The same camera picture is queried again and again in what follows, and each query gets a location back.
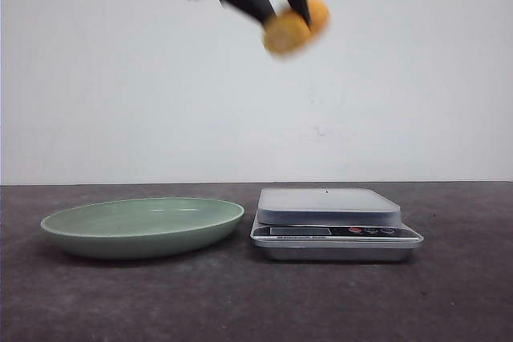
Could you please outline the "yellow corn cob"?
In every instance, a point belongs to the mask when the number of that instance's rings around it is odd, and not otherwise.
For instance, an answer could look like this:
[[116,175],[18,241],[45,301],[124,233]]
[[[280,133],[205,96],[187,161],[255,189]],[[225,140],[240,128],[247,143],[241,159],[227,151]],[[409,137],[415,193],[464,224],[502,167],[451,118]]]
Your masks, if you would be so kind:
[[323,0],[307,0],[310,24],[292,8],[285,7],[263,25],[262,42],[273,56],[286,57],[307,47],[327,29],[329,8]]

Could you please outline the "silver digital kitchen scale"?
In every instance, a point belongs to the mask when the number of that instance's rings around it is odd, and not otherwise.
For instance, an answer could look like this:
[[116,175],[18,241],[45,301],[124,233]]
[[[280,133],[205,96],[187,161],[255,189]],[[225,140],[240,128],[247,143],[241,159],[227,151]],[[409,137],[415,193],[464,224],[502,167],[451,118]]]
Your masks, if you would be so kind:
[[423,236],[366,188],[265,188],[250,232],[272,260],[401,262]]

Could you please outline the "green oval plate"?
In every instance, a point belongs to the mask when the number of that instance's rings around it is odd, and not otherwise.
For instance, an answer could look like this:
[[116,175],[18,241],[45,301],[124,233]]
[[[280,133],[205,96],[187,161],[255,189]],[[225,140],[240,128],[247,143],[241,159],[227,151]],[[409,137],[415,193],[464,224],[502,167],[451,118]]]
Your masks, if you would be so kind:
[[225,200],[152,197],[92,203],[48,215],[40,227],[72,255],[139,260],[209,247],[228,237],[244,208]]

